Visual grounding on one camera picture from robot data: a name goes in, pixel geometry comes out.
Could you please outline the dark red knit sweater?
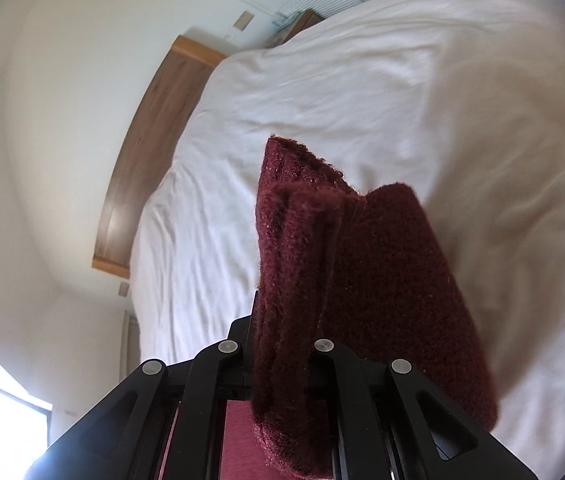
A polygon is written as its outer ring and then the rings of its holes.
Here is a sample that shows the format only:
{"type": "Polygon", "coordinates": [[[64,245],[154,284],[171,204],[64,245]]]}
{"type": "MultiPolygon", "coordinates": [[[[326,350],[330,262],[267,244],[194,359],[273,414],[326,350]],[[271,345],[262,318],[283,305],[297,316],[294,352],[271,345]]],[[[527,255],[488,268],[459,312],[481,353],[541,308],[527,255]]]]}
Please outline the dark red knit sweater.
{"type": "Polygon", "coordinates": [[[497,421],[478,332],[414,191],[366,194],[304,145],[265,145],[255,227],[254,386],[228,405],[225,479],[327,479],[333,438],[309,393],[316,340],[404,359],[485,429],[497,421]]]}

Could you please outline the wooden headboard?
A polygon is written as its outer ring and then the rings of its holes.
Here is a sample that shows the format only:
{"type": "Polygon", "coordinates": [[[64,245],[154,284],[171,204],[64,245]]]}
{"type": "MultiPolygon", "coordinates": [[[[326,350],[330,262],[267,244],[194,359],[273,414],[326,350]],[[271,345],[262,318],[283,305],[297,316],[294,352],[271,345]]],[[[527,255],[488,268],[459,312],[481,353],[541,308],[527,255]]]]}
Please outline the wooden headboard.
{"type": "Polygon", "coordinates": [[[178,36],[154,74],[130,123],[100,214],[92,267],[130,277],[130,255],[142,210],[171,167],[177,142],[223,53],[178,36]]]}

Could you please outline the white bed sheet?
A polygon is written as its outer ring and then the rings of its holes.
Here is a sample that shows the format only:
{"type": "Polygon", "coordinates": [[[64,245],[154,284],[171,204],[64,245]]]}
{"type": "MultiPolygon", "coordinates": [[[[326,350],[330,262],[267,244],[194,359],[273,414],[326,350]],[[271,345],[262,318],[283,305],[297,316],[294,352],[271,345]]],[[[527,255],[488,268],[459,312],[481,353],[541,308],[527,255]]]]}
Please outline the white bed sheet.
{"type": "Polygon", "coordinates": [[[191,359],[250,312],[266,140],[427,211],[501,397],[495,434],[565,474],[565,0],[373,0],[214,70],[142,212],[140,353],[191,359]]]}

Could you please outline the wooden bedside table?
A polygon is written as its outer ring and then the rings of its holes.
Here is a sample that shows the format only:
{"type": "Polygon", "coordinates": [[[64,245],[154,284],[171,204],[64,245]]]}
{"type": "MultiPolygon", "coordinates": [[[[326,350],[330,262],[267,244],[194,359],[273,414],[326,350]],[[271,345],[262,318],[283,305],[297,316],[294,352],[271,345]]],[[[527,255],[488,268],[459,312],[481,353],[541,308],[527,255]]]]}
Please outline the wooden bedside table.
{"type": "Polygon", "coordinates": [[[281,46],[305,29],[319,24],[323,19],[321,14],[312,9],[307,9],[290,16],[289,20],[285,21],[284,24],[280,26],[280,29],[267,40],[266,47],[276,48],[281,46]]]}

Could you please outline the beige wall switch plate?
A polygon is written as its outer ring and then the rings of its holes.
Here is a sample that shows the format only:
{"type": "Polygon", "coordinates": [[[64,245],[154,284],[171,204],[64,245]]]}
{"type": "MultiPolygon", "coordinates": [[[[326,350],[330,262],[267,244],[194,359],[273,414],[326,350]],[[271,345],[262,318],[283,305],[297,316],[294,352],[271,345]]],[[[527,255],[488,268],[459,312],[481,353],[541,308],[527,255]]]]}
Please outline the beige wall switch plate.
{"type": "Polygon", "coordinates": [[[239,18],[237,18],[237,20],[234,22],[234,24],[232,24],[232,27],[234,27],[237,30],[240,30],[240,32],[243,32],[249,26],[253,18],[254,18],[253,13],[249,11],[243,11],[239,15],[239,18]]]}

